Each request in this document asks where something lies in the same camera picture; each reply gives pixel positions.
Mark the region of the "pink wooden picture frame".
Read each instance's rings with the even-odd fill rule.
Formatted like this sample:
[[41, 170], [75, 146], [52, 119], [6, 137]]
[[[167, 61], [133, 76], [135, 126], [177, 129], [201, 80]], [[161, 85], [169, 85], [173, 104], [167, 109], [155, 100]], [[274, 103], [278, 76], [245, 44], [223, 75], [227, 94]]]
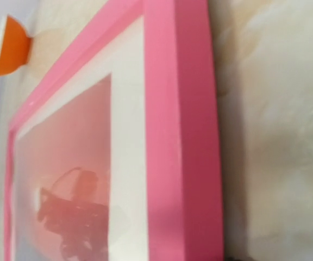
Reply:
[[143, 16], [147, 208], [151, 260], [224, 260], [220, 139], [207, 1], [108, 1], [13, 117], [4, 187], [11, 258], [17, 130], [97, 52]]

